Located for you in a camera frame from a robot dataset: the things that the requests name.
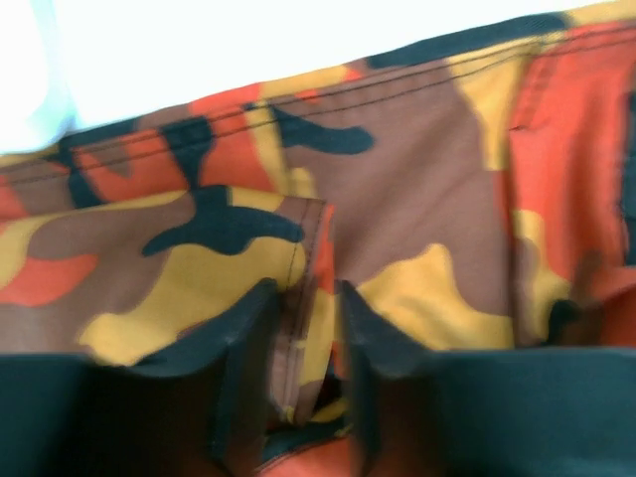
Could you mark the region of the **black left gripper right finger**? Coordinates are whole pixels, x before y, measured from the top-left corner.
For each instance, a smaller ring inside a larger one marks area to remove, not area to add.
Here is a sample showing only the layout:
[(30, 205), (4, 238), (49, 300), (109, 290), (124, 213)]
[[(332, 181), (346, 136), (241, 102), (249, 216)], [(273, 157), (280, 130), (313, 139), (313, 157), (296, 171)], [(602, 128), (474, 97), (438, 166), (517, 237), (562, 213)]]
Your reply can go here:
[(355, 476), (631, 476), (635, 354), (432, 351), (340, 285)]

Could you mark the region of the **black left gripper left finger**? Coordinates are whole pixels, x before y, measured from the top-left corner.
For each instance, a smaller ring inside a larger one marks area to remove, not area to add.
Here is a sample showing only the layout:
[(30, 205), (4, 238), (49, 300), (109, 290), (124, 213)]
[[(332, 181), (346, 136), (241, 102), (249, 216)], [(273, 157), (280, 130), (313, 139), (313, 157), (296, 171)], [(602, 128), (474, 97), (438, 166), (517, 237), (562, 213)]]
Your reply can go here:
[(131, 367), (1, 359), (5, 476), (250, 476), (278, 324), (275, 283)]

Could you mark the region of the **orange camouflage trousers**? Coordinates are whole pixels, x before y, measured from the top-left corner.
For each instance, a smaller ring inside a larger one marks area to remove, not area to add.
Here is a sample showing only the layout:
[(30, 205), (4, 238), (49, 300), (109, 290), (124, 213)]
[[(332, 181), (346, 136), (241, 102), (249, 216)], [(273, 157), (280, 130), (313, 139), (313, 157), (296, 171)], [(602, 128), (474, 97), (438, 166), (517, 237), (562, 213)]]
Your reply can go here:
[(131, 367), (275, 283), (250, 476), (355, 476), (340, 285), (432, 351), (635, 354), (635, 5), (423, 40), (1, 160), (1, 359)]

